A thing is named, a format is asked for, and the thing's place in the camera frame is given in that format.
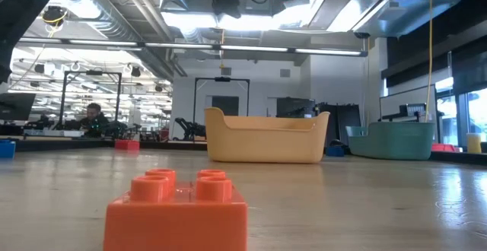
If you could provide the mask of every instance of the wooden table surface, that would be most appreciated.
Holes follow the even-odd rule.
[[[102,250],[106,205],[153,167],[174,168],[179,180],[225,170],[250,206],[248,250],[487,250],[484,167],[356,157],[222,164],[204,151],[112,148],[0,161],[0,250]]]

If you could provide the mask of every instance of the lego stud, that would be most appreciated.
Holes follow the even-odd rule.
[[[146,176],[165,176],[169,179],[169,193],[174,193],[176,191],[176,171],[166,168],[154,168],[145,171]]]
[[[226,178],[227,175],[223,170],[200,170],[198,172],[198,178],[204,177],[204,176],[216,176],[219,178]]]
[[[139,176],[132,180],[130,200],[162,202],[169,196],[169,179],[165,176]]]
[[[204,176],[196,181],[196,199],[199,201],[226,202],[231,199],[231,181],[226,178]]]

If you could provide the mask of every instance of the man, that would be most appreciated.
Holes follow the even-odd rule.
[[[81,128],[87,130],[86,137],[97,138],[101,136],[102,127],[107,125],[108,119],[101,112],[101,106],[97,103],[90,103],[86,108],[86,118],[81,121]]]

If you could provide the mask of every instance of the yellow plastic tub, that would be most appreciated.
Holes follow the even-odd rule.
[[[208,155],[222,162],[317,163],[329,113],[309,119],[224,116],[205,110]]]

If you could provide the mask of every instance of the teal plastic tub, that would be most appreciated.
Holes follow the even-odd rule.
[[[368,129],[346,128],[353,155],[391,160],[427,160],[431,155],[432,122],[373,122]]]

